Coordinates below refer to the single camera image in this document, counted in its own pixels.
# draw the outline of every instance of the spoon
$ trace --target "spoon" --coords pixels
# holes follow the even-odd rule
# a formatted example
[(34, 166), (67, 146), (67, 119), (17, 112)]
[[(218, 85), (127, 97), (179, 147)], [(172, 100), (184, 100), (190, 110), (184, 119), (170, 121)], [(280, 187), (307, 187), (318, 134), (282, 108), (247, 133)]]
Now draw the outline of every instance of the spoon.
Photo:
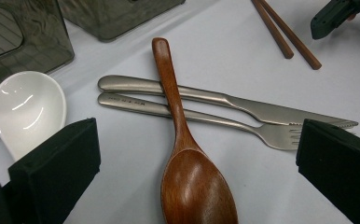
[(152, 49), (175, 129), (172, 155), (161, 183), (167, 223), (238, 223), (228, 184), (191, 135), (174, 75), (169, 43), (154, 38)]
[(63, 128), (66, 101), (46, 74), (25, 71), (0, 84), (0, 138), (15, 161)]

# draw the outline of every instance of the white table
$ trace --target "white table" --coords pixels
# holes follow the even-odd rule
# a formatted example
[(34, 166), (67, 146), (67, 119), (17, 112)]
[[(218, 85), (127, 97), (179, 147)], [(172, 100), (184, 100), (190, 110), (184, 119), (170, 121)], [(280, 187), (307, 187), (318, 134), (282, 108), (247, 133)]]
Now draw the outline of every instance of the white table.
[[(284, 58), (251, 1), (187, 0), (111, 43), (67, 22), (76, 57), (50, 75), (66, 95), (67, 124), (97, 119), (102, 165), (66, 223), (164, 222), (160, 181), (173, 148), (172, 121), (97, 103), (100, 77), (159, 79), (151, 50), (155, 36), (168, 39), (180, 85), (360, 123), (360, 15), (324, 39), (312, 40), (310, 21), (327, 2), (269, 1), (322, 63), (317, 71), (292, 45), (294, 58)], [(219, 106), (184, 106), (259, 125)], [(228, 181), (240, 223), (351, 223), (298, 173), (296, 151), (269, 148), (256, 136), (227, 127), (190, 122), (189, 128)], [(360, 137), (360, 124), (353, 132)], [(12, 163), (0, 140), (2, 185)]]

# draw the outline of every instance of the wooden spoon handle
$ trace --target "wooden spoon handle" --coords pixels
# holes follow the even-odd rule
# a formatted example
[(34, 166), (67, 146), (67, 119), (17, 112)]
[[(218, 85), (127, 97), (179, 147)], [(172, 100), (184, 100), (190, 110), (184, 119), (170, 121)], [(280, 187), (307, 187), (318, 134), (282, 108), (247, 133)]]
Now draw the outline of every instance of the wooden spoon handle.
[(160, 81), (162, 83), (162, 88), (165, 92), (173, 117), (174, 129), (176, 132), (175, 145), (181, 144), (183, 147), (198, 147), (187, 126), (180, 93), (177, 88), (169, 43), (164, 38), (154, 38), (152, 41), (152, 49), (154, 58), (156, 60)]

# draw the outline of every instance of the transparent plastic container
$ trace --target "transparent plastic container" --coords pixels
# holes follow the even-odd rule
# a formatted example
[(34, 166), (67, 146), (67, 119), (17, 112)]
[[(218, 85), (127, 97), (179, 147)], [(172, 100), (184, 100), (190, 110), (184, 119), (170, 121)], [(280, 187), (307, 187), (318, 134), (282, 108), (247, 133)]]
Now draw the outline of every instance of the transparent plastic container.
[(58, 0), (63, 16), (100, 41), (116, 39), (185, 0)]
[(0, 0), (0, 83), (21, 71), (48, 73), (74, 56), (56, 0)]

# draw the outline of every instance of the silver cutlery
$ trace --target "silver cutlery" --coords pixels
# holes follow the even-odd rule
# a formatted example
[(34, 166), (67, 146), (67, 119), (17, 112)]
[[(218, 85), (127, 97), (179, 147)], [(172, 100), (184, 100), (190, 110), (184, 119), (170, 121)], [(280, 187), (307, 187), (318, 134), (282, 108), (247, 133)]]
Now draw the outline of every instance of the silver cutlery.
[[(99, 80), (98, 87), (103, 92), (163, 95), (159, 82), (138, 77), (105, 76)], [(220, 92), (203, 91), (184, 86), (179, 86), (179, 91), (183, 99), (238, 109), (261, 122), (270, 124), (302, 125), (304, 119), (315, 119), (340, 128), (352, 128), (358, 125), (358, 122), (352, 120), (329, 117), (280, 105), (261, 103)]]
[[(104, 92), (99, 95), (100, 105), (114, 107), (122, 110), (171, 117), (171, 112), (167, 105), (161, 105), (128, 96)], [(239, 129), (258, 136), (267, 146), (280, 150), (298, 149), (298, 141), (301, 135), (302, 126), (300, 125), (275, 125), (263, 124), (260, 127), (252, 127), (231, 119), (224, 119), (217, 116), (204, 114), (196, 111), (185, 110), (186, 119), (202, 121), (207, 123), (219, 124), (231, 128)]]

